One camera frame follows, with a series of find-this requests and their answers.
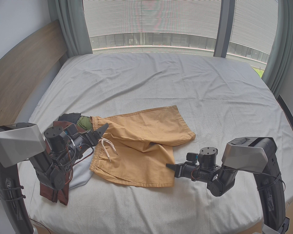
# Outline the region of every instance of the wooden floor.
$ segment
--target wooden floor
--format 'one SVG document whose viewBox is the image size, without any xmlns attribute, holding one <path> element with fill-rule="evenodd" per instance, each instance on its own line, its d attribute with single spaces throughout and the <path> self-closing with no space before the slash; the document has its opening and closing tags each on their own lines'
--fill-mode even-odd
<svg viewBox="0 0 293 234">
<path fill-rule="evenodd" d="M 289 225 L 289 230 L 286 232 L 286 234 L 293 234 L 293 202 L 291 202 L 290 204 L 287 205 L 286 216 L 291 221 L 291 224 Z M 252 226 L 251 228 L 249 228 L 243 232 L 239 232 L 237 234 L 253 234 L 255 232 L 262 233 L 261 228 L 262 228 L 262 223 L 260 222 L 260 223 L 257 223 L 256 225 Z M 39 234 L 49 234 L 48 230 L 45 229 L 44 227 L 41 228 L 41 227 L 37 226 L 37 230 L 38 230 Z M 63 234 L 63 233 L 55 233 L 51 230 L 50 230 L 50 232 L 51 232 L 51 234 Z"/>
</svg>

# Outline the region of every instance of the white wall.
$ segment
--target white wall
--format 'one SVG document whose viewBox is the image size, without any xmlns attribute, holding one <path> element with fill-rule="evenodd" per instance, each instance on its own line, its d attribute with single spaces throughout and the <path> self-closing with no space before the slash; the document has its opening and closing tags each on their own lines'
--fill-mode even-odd
<svg viewBox="0 0 293 234">
<path fill-rule="evenodd" d="M 293 61 L 282 83 L 280 95 L 293 115 Z"/>
<path fill-rule="evenodd" d="M 0 0 L 0 58 L 27 36 L 50 22 L 47 0 Z M 44 81 L 39 84 L 42 86 L 43 92 L 59 69 L 58 62 Z M 23 120 L 30 116 L 30 112 L 34 110 L 43 93 L 37 92 L 37 95 L 32 95 L 34 96 L 33 104 L 26 103 L 30 108 L 26 108 L 28 111 L 23 111 L 25 112 Z M 10 223 L 7 222 L 2 205 L 0 205 L 0 227 L 0 234 L 15 233 Z"/>
</svg>

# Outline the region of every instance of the curtain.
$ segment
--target curtain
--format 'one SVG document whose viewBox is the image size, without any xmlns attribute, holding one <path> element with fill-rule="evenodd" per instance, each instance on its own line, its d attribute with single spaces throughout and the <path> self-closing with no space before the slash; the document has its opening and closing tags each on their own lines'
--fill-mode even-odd
<svg viewBox="0 0 293 234">
<path fill-rule="evenodd" d="M 51 21 L 59 20 L 67 56 L 92 54 L 82 0 L 48 0 Z"/>
<path fill-rule="evenodd" d="M 293 1 L 279 0 L 278 25 L 262 79 L 277 98 L 293 56 Z"/>
</svg>

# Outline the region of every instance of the headboard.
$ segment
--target headboard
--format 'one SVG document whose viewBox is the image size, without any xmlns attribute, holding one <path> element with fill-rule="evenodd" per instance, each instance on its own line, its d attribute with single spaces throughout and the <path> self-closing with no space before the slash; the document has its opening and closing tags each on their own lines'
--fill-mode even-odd
<svg viewBox="0 0 293 234">
<path fill-rule="evenodd" d="M 0 59 L 0 125 L 14 123 L 30 93 L 66 51 L 59 21 L 55 20 Z"/>
</svg>

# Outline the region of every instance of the maroon garment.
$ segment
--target maroon garment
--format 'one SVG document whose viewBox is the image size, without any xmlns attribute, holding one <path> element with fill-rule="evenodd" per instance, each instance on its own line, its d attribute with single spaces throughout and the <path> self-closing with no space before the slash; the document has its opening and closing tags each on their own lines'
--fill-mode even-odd
<svg viewBox="0 0 293 234">
<path fill-rule="evenodd" d="M 72 124 L 71 122 L 68 121 L 54 121 L 53 122 L 53 126 L 61 126 L 64 128 L 66 128 L 67 126 L 69 126 L 70 124 Z M 75 125 L 78 129 L 79 132 L 84 132 L 85 130 L 77 125 Z M 46 151 L 48 153 L 51 152 L 51 149 L 47 143 L 47 140 L 45 140 L 46 143 Z M 67 172 L 65 174 L 65 181 L 67 182 L 69 180 L 69 172 Z M 61 190 L 54 190 L 46 185 L 43 185 L 42 183 L 40 183 L 40 195 L 49 199 L 52 202 L 57 202 L 57 200 L 60 201 L 60 203 L 64 204 L 65 206 L 67 206 L 68 204 L 68 190 L 69 190 L 69 183 L 67 185 L 64 186 L 63 189 Z"/>
</svg>

